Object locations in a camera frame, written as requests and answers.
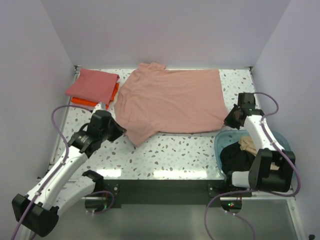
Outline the dusty pink printed t-shirt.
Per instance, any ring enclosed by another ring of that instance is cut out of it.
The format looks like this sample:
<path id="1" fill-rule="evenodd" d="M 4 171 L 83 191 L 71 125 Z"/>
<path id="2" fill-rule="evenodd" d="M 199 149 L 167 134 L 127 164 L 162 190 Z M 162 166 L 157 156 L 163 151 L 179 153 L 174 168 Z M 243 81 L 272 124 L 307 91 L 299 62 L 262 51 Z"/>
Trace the dusty pink printed t-shirt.
<path id="1" fill-rule="evenodd" d="M 136 146 L 158 132 L 220 130 L 228 111 L 218 69 L 168 70 L 141 63 L 120 88 L 115 119 Z"/>

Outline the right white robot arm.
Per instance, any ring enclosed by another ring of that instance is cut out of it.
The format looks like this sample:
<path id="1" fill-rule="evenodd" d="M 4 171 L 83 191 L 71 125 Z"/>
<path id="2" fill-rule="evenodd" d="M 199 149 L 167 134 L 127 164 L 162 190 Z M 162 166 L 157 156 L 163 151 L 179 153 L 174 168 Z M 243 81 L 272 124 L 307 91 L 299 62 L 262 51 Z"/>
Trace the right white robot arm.
<path id="1" fill-rule="evenodd" d="M 290 190 L 296 156 L 286 151 L 267 124 L 267 115 L 256 108 L 255 93 L 238 94 L 238 101 L 224 119 L 233 129 L 244 127 L 253 140 L 257 154 L 247 171 L 229 171 L 224 177 L 223 192 L 235 196 L 241 188 L 286 193 Z"/>

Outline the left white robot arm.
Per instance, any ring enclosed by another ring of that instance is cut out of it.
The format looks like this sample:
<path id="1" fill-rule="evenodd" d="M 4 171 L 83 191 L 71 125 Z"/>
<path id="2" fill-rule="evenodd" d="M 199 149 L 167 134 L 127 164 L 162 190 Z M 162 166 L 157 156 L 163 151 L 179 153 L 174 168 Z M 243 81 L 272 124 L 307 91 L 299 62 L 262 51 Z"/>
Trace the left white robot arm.
<path id="1" fill-rule="evenodd" d="M 24 226 L 34 234 L 45 237 L 57 225 L 60 215 L 79 198 L 87 195 L 114 194 L 104 188 L 104 178 L 93 170 L 85 171 L 78 189 L 70 191 L 58 202 L 57 198 L 75 171 L 81 167 L 104 141 L 113 142 L 125 133 L 112 114 L 105 109 L 93 110 L 90 121 L 65 140 L 65 150 L 60 159 L 42 180 L 27 194 L 17 194 L 11 204 L 18 226 Z"/>

